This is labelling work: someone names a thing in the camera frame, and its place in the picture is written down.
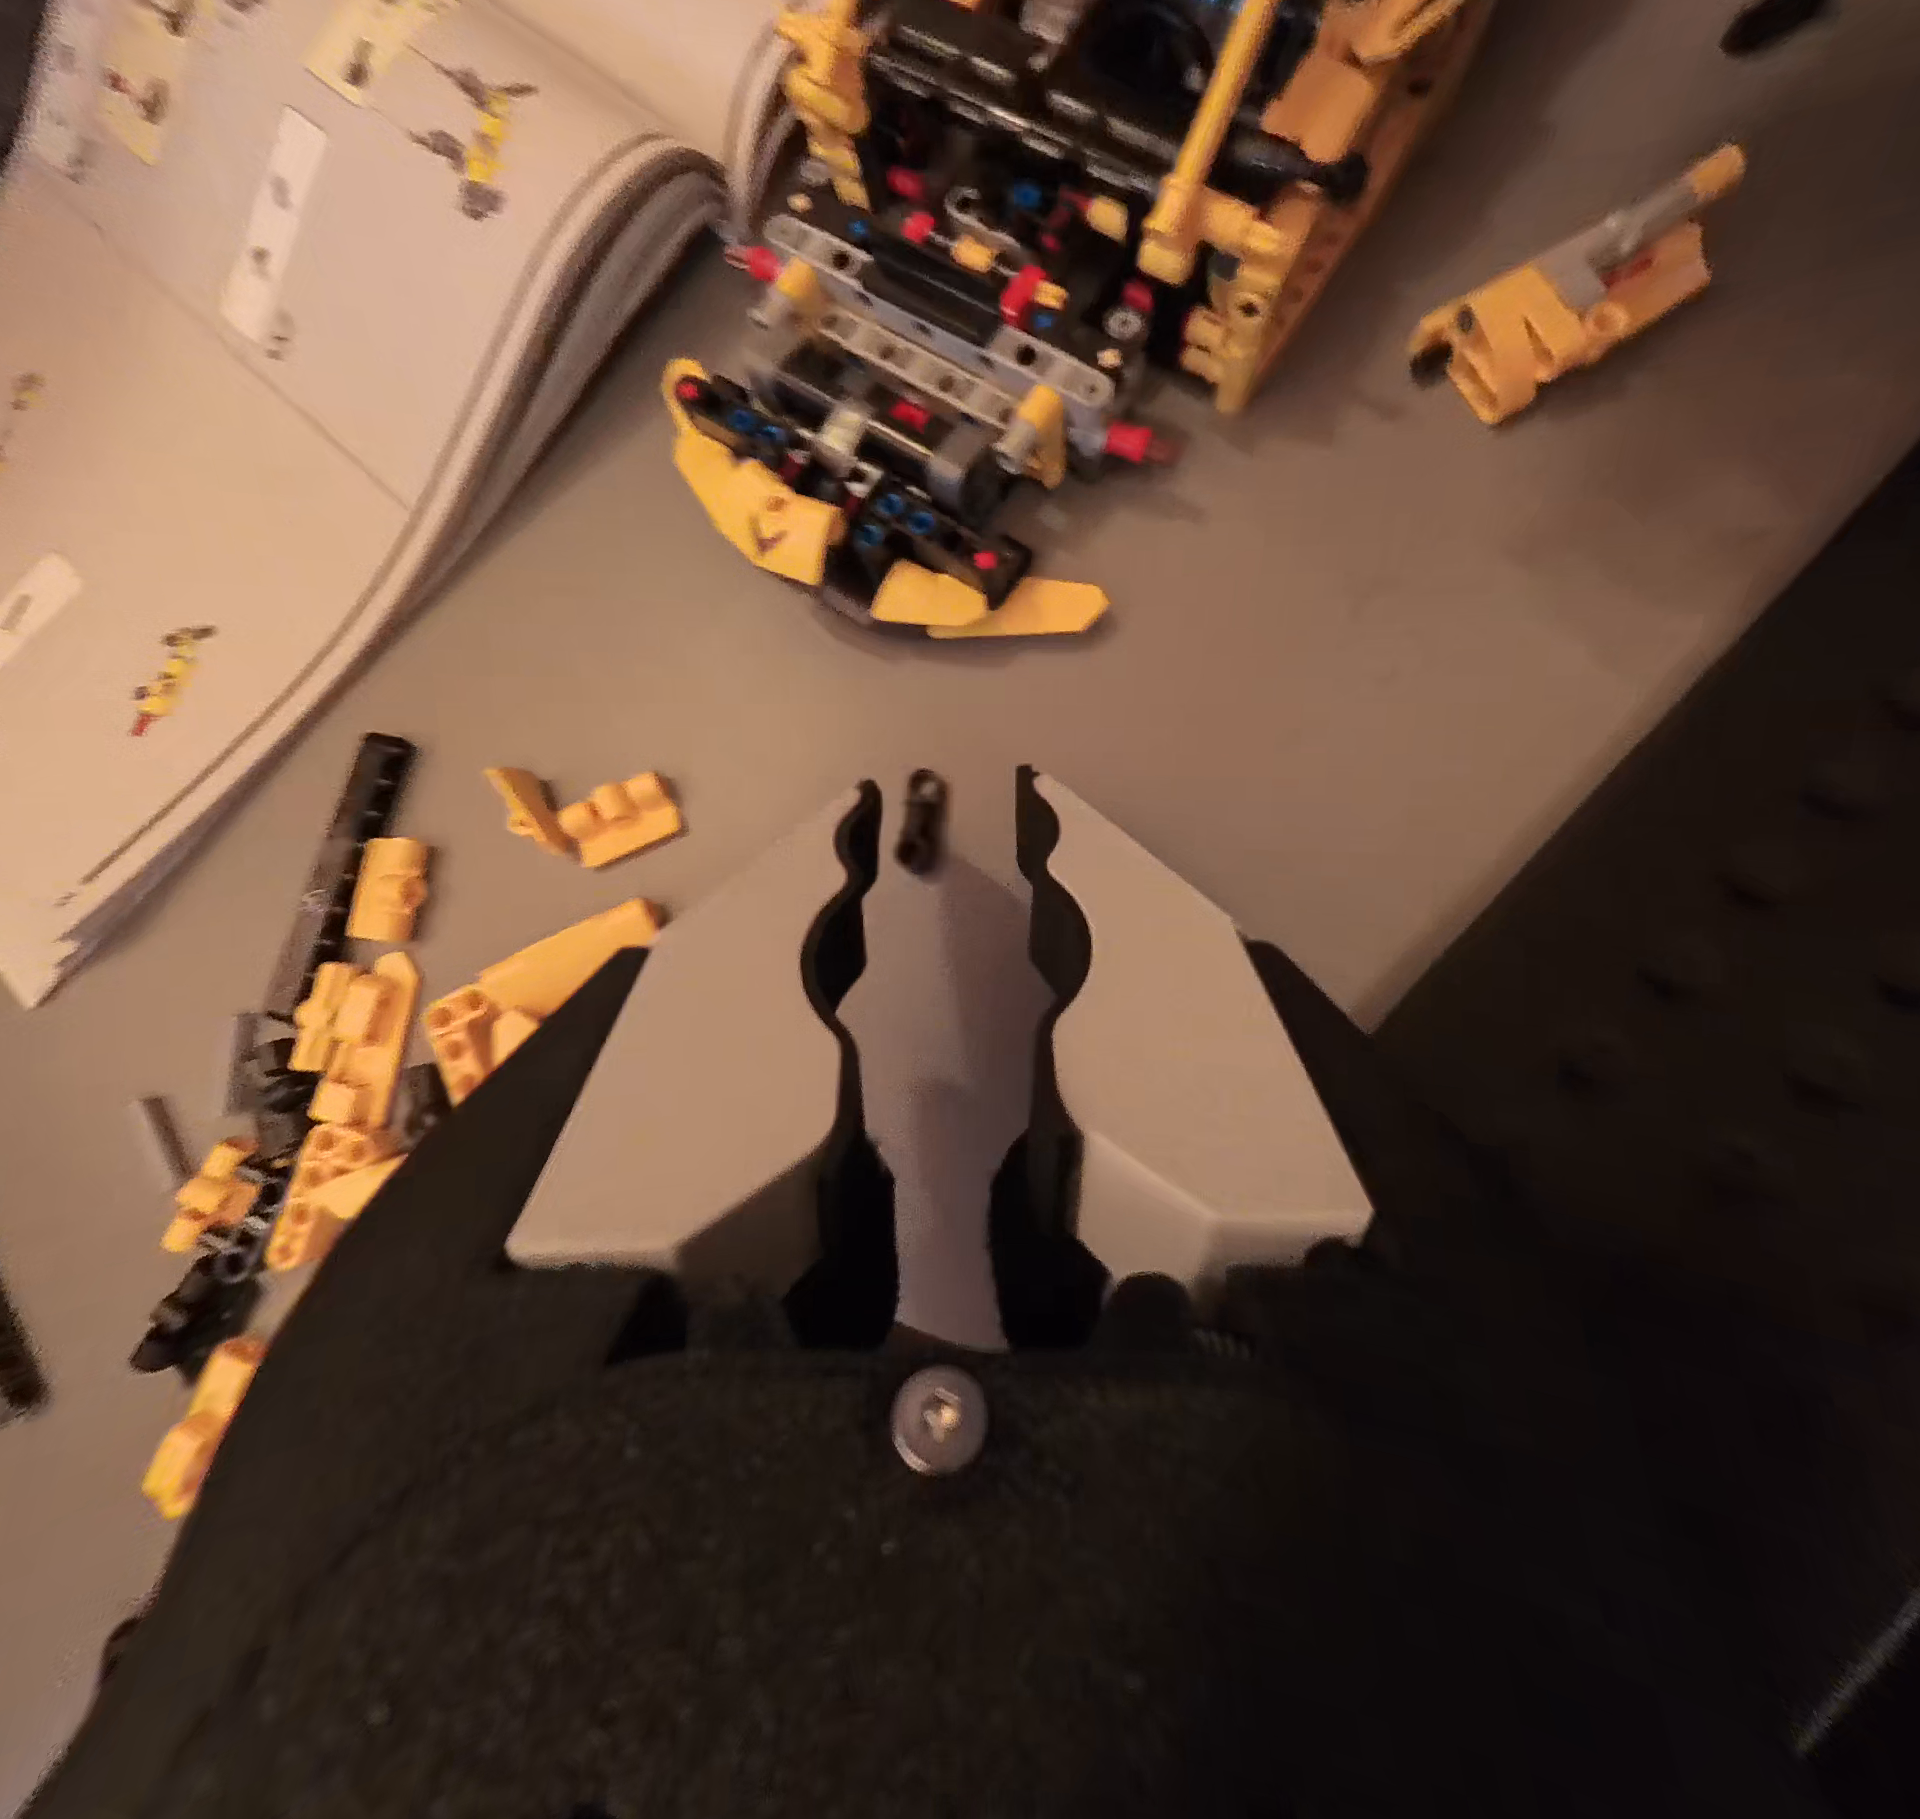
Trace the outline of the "pile of yellow brick pieces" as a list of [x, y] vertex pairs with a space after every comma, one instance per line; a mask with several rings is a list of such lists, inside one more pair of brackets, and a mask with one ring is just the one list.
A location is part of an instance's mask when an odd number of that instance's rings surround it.
[[248, 1399], [271, 1341], [255, 1331], [268, 1278], [317, 1268], [399, 1175], [407, 1155], [468, 1102], [616, 953], [660, 938], [666, 912], [642, 897], [576, 919], [477, 979], [426, 1000], [412, 957], [436, 850], [396, 835], [367, 847], [339, 965], [324, 965], [297, 1010], [289, 1111], [226, 1113], [199, 1175], [170, 1198], [160, 1254], [177, 1286], [154, 1303], [130, 1371], [177, 1375], [182, 1416], [157, 1439], [140, 1496], [183, 1521]]

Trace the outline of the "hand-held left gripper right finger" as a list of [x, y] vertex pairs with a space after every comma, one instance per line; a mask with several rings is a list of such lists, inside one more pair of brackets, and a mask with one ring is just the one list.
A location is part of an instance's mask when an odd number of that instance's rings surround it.
[[1013, 778], [1046, 1004], [992, 1202], [1010, 1348], [1076, 1348], [1127, 1278], [1208, 1312], [1240, 1268], [1353, 1243], [1374, 1199], [1240, 925], [1055, 776]]

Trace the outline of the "building instruction booklet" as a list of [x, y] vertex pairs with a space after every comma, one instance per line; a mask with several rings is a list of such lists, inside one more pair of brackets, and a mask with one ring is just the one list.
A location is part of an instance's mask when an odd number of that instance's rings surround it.
[[756, 195], [821, 0], [49, 0], [4, 172], [4, 990], [36, 1010]]

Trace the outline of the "grey desk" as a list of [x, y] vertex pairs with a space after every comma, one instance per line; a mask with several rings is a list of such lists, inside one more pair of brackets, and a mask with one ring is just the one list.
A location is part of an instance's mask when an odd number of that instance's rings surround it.
[[[175, 1539], [139, 1476], [182, 1386], [127, 1352], [182, 1266], [130, 1102], [222, 1134], [354, 737], [417, 746], [427, 991], [621, 897], [684, 918], [859, 778], [896, 826], [904, 776], [945, 776], [948, 862], [881, 862], [846, 1023], [903, 1317], [992, 1346], [1044, 996], [1016, 766], [1374, 1025], [1918, 439], [1918, 0], [1730, 61], [1746, 5], [1502, 0], [1261, 400], [1174, 389], [1180, 464], [1041, 505], [1044, 572], [1112, 600], [1083, 644], [886, 639], [744, 567], [660, 412], [666, 361], [729, 364], [744, 310], [690, 259], [440, 597], [49, 1004], [4, 1002], [4, 1278], [53, 1386], [4, 1428], [4, 1815]], [[1730, 143], [1702, 297], [1502, 424], [1408, 379], [1425, 312]]]

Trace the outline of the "small yellow brick subassembly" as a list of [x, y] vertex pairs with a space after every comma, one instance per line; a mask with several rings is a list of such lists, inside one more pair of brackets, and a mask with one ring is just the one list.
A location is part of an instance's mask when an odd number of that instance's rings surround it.
[[1406, 343], [1416, 385], [1448, 383], [1481, 424], [1527, 412], [1712, 285], [1702, 215], [1746, 178], [1730, 143], [1562, 245], [1425, 312]]

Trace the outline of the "yellow brick car model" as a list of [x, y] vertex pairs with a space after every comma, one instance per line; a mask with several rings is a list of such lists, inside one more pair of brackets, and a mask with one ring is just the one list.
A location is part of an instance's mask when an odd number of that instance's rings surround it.
[[755, 572], [924, 639], [1093, 634], [1004, 505], [1174, 461], [1157, 374], [1238, 416], [1447, 108], [1494, 0], [821, 0], [803, 156], [732, 249], [740, 377], [662, 374]]

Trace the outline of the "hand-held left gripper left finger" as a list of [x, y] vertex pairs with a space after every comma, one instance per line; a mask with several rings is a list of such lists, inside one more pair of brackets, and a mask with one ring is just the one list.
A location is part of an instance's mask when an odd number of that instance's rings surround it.
[[803, 1346], [889, 1338], [896, 1183], [841, 1016], [878, 847], [853, 781], [662, 931], [506, 1237], [519, 1268], [645, 1268], [764, 1297]]

